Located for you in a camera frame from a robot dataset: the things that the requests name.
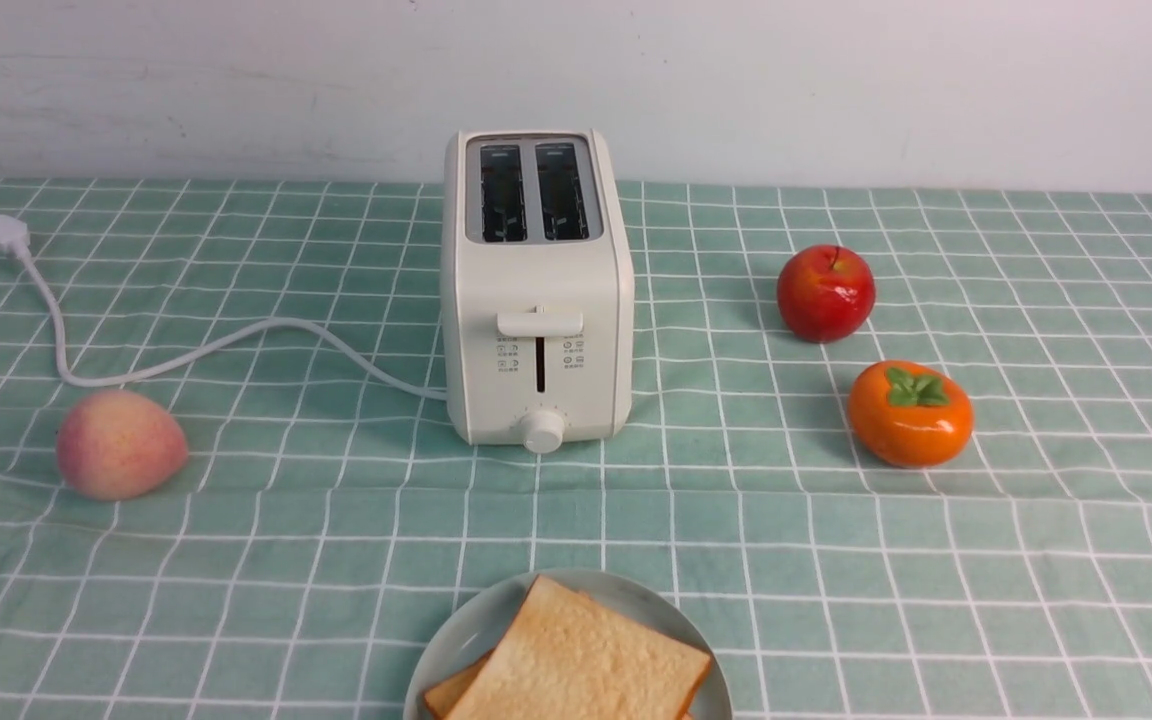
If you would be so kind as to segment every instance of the peach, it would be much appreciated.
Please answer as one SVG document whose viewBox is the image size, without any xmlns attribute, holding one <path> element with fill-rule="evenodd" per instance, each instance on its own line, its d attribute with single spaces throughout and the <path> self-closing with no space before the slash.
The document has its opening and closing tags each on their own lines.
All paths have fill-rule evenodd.
<svg viewBox="0 0 1152 720">
<path fill-rule="evenodd" d="M 188 461 L 184 432 L 150 397 L 104 389 L 70 407 L 56 433 L 56 465 L 74 491 L 92 500 L 145 495 Z"/>
</svg>

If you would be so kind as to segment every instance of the toast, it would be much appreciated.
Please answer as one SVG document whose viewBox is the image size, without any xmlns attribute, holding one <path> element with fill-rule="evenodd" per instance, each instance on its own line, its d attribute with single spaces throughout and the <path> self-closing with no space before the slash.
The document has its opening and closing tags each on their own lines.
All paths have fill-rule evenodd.
<svg viewBox="0 0 1152 720">
<path fill-rule="evenodd" d="M 448 712 L 452 712 L 452 707 L 456 705 L 457 700 L 461 700 L 462 694 L 465 694 L 467 689 L 470 689 L 473 680 L 479 676 L 483 665 L 486 664 L 491 655 L 492 651 L 486 651 L 479 659 L 475 660 L 460 673 L 452 675 L 450 679 L 446 679 L 442 683 L 435 684 L 425 691 L 425 708 L 434 717 L 434 720 L 444 720 Z M 695 719 L 690 712 L 687 712 L 681 720 Z"/>
<path fill-rule="evenodd" d="M 680 720 L 712 665 L 707 652 L 540 575 L 497 647 L 426 705 L 440 720 Z"/>
</svg>

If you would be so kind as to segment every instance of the green calyx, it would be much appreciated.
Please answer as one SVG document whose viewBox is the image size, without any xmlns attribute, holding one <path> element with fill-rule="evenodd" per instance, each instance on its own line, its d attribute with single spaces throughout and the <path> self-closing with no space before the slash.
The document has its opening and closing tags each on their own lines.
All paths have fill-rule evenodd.
<svg viewBox="0 0 1152 720">
<path fill-rule="evenodd" d="M 887 367 L 887 402 L 896 407 L 940 407 L 948 406 L 950 399 L 945 395 L 945 382 L 931 373 L 910 373 L 902 367 Z"/>
</svg>

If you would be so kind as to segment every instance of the toaster slot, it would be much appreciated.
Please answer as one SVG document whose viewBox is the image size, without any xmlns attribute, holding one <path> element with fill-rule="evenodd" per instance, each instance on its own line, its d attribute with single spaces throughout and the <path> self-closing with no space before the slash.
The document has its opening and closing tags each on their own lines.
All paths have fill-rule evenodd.
<svg viewBox="0 0 1152 720">
<path fill-rule="evenodd" d="M 525 240 L 526 205 L 518 146 L 484 145 L 479 150 L 479 176 L 483 187 L 483 240 Z"/>
<path fill-rule="evenodd" d="M 545 142 L 536 145 L 536 169 L 540 181 L 545 238 L 588 240 L 589 213 L 585 211 L 575 143 Z"/>
<path fill-rule="evenodd" d="M 536 339 L 536 392 L 545 392 L 545 338 Z"/>
</svg>

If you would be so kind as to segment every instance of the toaster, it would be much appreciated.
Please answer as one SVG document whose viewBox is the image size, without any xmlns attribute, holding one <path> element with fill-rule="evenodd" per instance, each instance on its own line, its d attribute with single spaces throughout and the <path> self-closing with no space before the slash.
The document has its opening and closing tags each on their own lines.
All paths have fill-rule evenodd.
<svg viewBox="0 0 1152 720">
<path fill-rule="evenodd" d="M 634 265 L 599 132 L 457 132 L 440 273 L 447 414 L 468 444 L 545 454 L 626 426 Z"/>
</svg>

